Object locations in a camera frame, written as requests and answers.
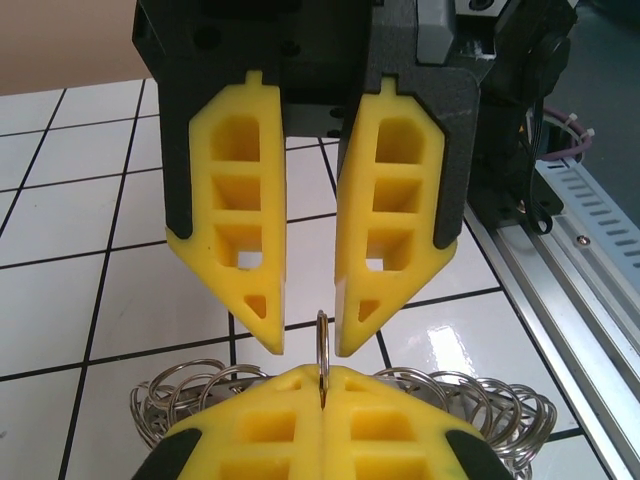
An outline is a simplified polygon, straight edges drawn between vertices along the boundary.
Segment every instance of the key ring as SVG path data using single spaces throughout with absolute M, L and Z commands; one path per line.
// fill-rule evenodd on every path
M 322 310 L 316 317 L 316 362 L 320 369 L 320 406 L 324 408 L 329 390 L 329 319 Z

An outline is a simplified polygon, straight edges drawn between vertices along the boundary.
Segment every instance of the purple cable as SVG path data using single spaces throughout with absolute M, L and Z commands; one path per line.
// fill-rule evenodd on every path
M 565 157 L 575 157 L 577 155 L 580 155 L 581 153 L 584 153 L 586 150 L 588 150 L 591 147 L 592 145 L 591 135 L 587 134 L 587 130 L 582 125 L 580 125 L 575 120 L 571 120 L 569 115 L 567 115 L 564 112 L 561 112 L 560 110 L 556 110 L 553 107 L 548 107 L 546 105 L 544 107 L 544 113 L 546 113 L 550 117 L 553 117 L 562 123 L 566 123 L 567 126 L 571 128 L 571 130 L 573 130 L 578 136 L 584 138 L 584 140 L 582 141 L 582 143 L 574 147 L 567 148 L 564 150 L 559 150 L 557 152 L 545 153 L 544 155 L 540 156 L 540 160 L 545 162 L 553 162 Z

